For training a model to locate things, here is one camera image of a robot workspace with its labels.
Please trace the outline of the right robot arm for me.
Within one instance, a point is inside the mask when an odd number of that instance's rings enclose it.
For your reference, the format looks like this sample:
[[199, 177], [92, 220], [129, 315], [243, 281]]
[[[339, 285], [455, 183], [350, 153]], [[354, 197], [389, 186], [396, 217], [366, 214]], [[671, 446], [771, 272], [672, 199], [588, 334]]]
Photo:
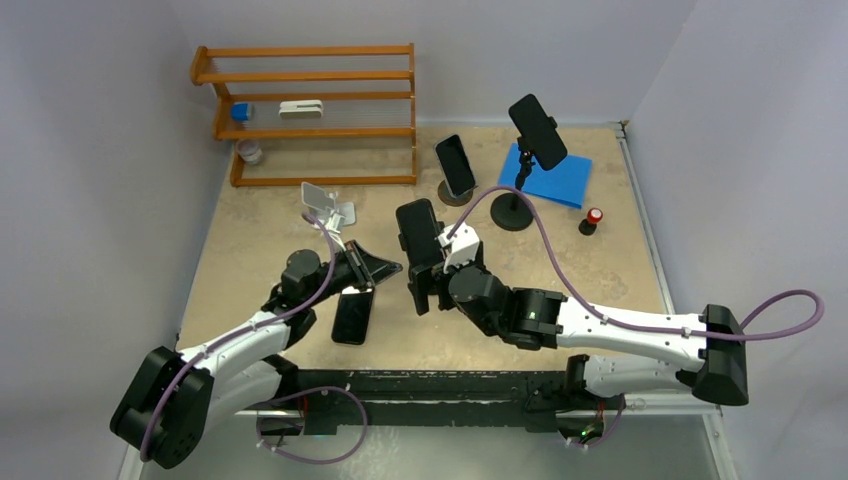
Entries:
[[415, 266], [409, 290], [418, 314], [437, 294], [484, 335], [519, 349], [593, 348], [618, 358], [572, 357], [561, 381], [564, 399], [584, 407], [596, 398], [641, 390], [688, 390], [722, 406], [749, 402], [746, 347], [731, 311], [709, 304], [700, 314], [663, 315], [583, 305], [562, 293], [511, 288], [475, 264]]

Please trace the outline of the black phone from silver stand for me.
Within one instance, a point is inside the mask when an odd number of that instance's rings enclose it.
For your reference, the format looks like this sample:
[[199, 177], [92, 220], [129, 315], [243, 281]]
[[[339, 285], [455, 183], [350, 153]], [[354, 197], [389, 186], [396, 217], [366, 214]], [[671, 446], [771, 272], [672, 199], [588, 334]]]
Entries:
[[375, 290], [347, 288], [339, 296], [331, 339], [337, 344], [362, 345], [367, 336]]

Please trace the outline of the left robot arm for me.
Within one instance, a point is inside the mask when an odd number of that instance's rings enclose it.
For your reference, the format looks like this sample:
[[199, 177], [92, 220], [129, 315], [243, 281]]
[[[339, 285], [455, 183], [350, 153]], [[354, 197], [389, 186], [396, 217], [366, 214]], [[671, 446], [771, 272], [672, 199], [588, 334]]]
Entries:
[[289, 407], [298, 395], [298, 368], [281, 354], [314, 325], [314, 306], [350, 287], [373, 288], [401, 270], [356, 241], [328, 262], [313, 250], [292, 253], [279, 283], [249, 320], [195, 347], [150, 351], [112, 415], [110, 431], [144, 460], [170, 469], [207, 430], [239, 410], [263, 402]]

